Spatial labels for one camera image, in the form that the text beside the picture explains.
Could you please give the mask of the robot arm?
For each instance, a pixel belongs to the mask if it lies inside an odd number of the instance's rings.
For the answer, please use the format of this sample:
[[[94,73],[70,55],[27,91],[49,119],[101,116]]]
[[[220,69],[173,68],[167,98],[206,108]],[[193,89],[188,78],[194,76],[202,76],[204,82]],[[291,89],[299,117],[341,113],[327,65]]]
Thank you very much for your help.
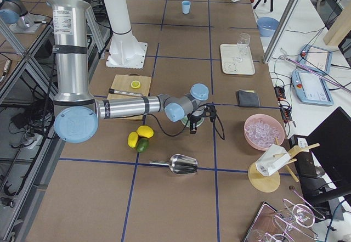
[[[21,0],[1,0],[1,19],[13,33],[35,33],[41,23],[47,21],[45,15],[30,13]]]
[[[69,143],[94,136],[100,119],[126,118],[165,112],[173,122],[198,112],[208,99],[208,87],[194,84],[180,98],[161,94],[150,97],[98,101],[89,92],[86,13],[90,0],[46,0],[53,11],[53,54],[58,73],[58,93],[53,99],[56,134]],[[140,69],[147,44],[132,33],[126,0],[104,0],[112,29],[108,66]]]

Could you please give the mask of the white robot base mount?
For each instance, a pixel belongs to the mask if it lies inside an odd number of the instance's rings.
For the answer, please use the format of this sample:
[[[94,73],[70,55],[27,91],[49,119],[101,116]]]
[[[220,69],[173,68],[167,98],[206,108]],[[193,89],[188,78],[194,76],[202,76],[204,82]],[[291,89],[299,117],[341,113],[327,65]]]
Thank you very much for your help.
[[[106,66],[142,69],[148,44],[133,35],[126,0],[104,0],[104,4],[113,33]]]

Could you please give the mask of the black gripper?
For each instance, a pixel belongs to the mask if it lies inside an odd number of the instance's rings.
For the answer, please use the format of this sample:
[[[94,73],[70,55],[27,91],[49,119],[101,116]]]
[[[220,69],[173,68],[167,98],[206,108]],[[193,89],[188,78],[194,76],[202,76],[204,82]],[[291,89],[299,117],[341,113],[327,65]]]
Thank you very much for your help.
[[[203,117],[205,119],[205,117],[206,117],[206,108],[205,107],[200,107],[194,113],[189,114],[189,121],[190,121],[189,130],[190,130],[190,134],[196,134],[196,132],[197,132],[197,123],[196,123],[197,120],[195,119],[196,117],[198,119],[200,117]]]

